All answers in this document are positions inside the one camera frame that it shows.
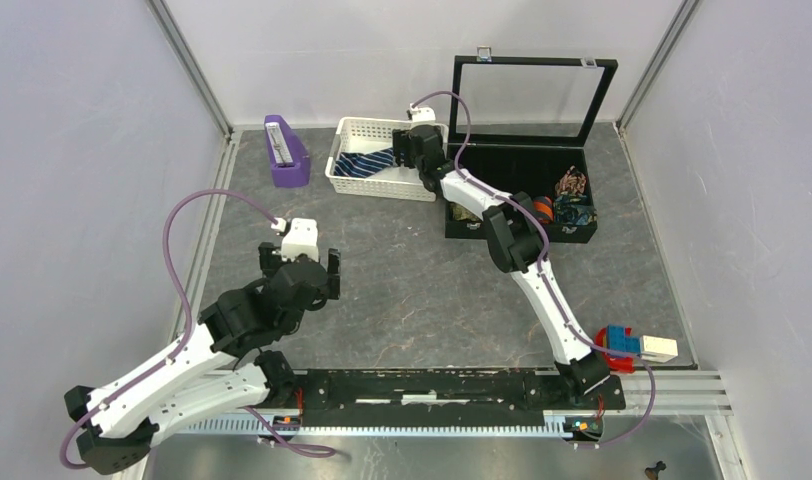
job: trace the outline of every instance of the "navy striped fabric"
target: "navy striped fabric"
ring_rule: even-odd
[[[368,178],[393,165],[393,148],[371,153],[342,153],[335,161],[335,174],[339,177]]]

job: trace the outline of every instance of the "white basket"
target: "white basket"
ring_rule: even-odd
[[[338,193],[404,200],[435,201],[435,193],[424,188],[414,168],[389,167],[368,178],[341,177],[335,174],[335,160],[341,153],[371,153],[391,148],[391,131],[408,130],[408,121],[378,118],[344,117],[338,122],[335,140],[327,160],[326,176]],[[438,124],[447,147],[447,126]]]

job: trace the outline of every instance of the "gray floor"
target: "gray floor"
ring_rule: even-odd
[[[607,417],[626,431],[632,417]],[[562,440],[525,438],[303,437],[344,452],[308,459],[245,436],[175,435],[150,456],[147,478],[238,479],[644,479],[663,461],[663,480],[715,480],[716,464],[703,417],[653,417],[644,433],[600,451],[574,452]]]
[[[547,337],[524,294],[485,243],[445,240],[436,203],[336,194],[324,176],[334,129],[298,132],[313,175],[301,189],[273,187],[261,131],[245,132],[230,188],[277,216],[318,221],[319,245],[342,251],[342,298],[307,313],[277,348],[294,368],[552,366]],[[598,231],[586,245],[551,245],[559,284],[593,335],[609,323],[677,339],[686,333],[619,139],[597,124],[586,144]],[[227,201],[203,306],[260,276],[256,247],[275,237],[247,205]]]

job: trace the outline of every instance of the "box lid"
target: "box lid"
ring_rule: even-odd
[[[617,69],[609,59],[457,55],[453,92],[471,112],[468,143],[582,148]],[[459,110],[451,98],[452,144],[465,141]]]

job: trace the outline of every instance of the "robotic arm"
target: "robotic arm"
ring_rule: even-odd
[[[509,195],[469,182],[468,170],[456,172],[453,162],[446,157],[441,128],[432,124],[435,121],[432,109],[413,107],[409,115],[412,128],[393,134],[395,159],[403,166],[417,169],[427,190],[482,217],[492,261],[501,272],[512,276],[536,311],[547,332],[556,367],[565,377],[572,396],[593,392],[609,378],[609,367],[603,356],[583,341],[591,343],[565,301],[550,261],[545,258],[541,263],[544,279],[537,271],[544,244],[535,226],[516,207],[498,197],[510,198],[518,208],[534,215],[532,200],[524,192]]]
[[[188,425],[266,400],[278,404],[288,400],[294,391],[291,367],[281,353],[260,349],[296,332],[307,310],[319,310],[327,300],[339,298],[340,255],[330,249],[327,268],[319,263],[314,220],[280,220],[274,229],[284,238],[281,247],[259,246],[262,278],[223,293],[203,310],[176,358],[168,360],[180,339],[106,386],[77,386],[65,394],[74,421],[99,406],[76,440],[86,464],[101,474],[115,473]],[[232,375],[185,388],[252,350],[261,353]],[[103,403],[121,385],[163,359],[162,369],[114,402]]]

